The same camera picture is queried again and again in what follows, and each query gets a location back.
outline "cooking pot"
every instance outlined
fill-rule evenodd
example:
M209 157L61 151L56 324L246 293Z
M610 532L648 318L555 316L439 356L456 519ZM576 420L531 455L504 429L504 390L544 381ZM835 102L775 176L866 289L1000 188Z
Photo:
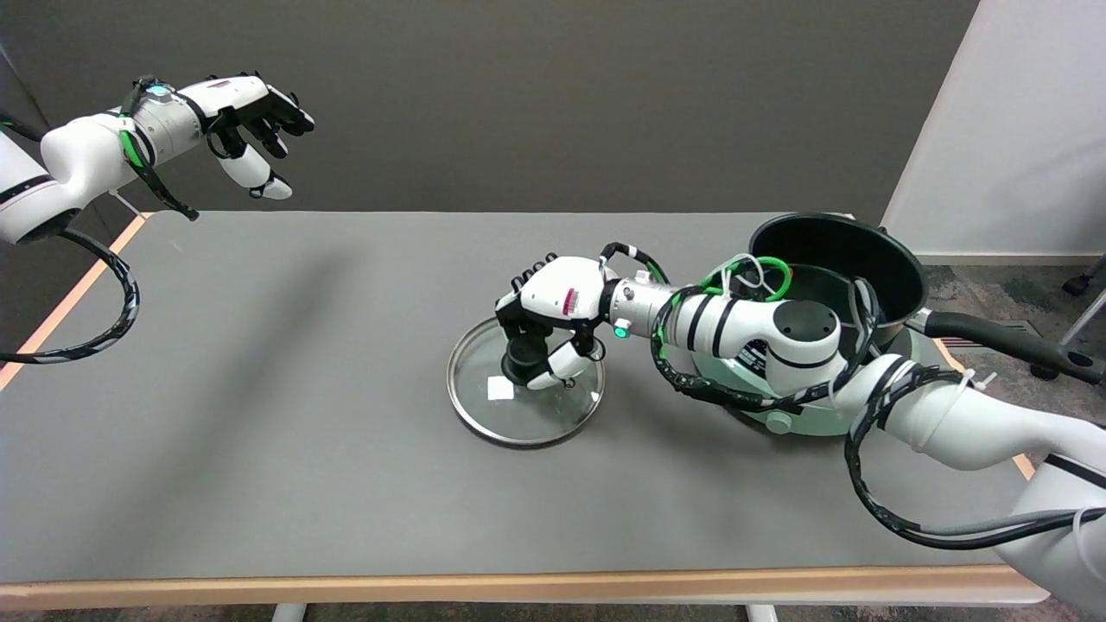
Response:
M790 214L762 225L749 242L754 257L775 257L792 269L793 300L816 300L842 321L843 348L856 331L848 311L849 281L863 277L876 292L880 314L873 343L883 348L904 328L930 338L960 338L1027 363L1098 384L1106 364L1039 336L966 313L925 307L929 288L921 263L883 229L832 214ZM769 284L779 281L768 278Z

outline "pot lid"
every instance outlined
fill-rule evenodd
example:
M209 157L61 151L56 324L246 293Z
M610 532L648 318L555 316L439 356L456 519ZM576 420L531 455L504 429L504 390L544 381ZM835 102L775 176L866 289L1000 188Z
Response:
M552 351L570 336L556 329L546 344ZM580 432L603 397L603 362L567 383L531 391L503 375L505 351L507 336L494 318L470 330L453 348L447 387L461 422L486 440L520 449L549 447Z

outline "pot handle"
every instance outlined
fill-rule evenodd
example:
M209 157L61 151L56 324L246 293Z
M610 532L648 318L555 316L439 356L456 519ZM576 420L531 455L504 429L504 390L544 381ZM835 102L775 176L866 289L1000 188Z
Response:
M967 339L1014 359L1057 371L1089 384L1100 383L1106 373L1106 363L1103 361L1074 350L1061 350L1057 344L1039 336L974 315L929 311L920 323L926 336Z

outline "gray table top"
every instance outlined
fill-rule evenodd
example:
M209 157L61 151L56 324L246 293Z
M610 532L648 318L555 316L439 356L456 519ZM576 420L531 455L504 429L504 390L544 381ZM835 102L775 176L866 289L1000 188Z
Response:
M771 216L158 214L123 251L132 333L0 393L0 582L998 563L885 531L838 440L676 394L640 340L607 340L606 396L563 445L502 449L456 418L449 352L534 260L617 239L691 281ZM117 305L105 274L48 345ZM1024 485L876 433L864 459L930 522L1003 515Z

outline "red label on robot hand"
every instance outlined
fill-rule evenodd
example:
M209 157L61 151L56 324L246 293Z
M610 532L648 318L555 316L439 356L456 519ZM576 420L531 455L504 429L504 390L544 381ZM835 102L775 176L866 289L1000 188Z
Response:
M576 310L576 290L568 288L568 293L564 294L564 304L561 305L561 313L567 315Z

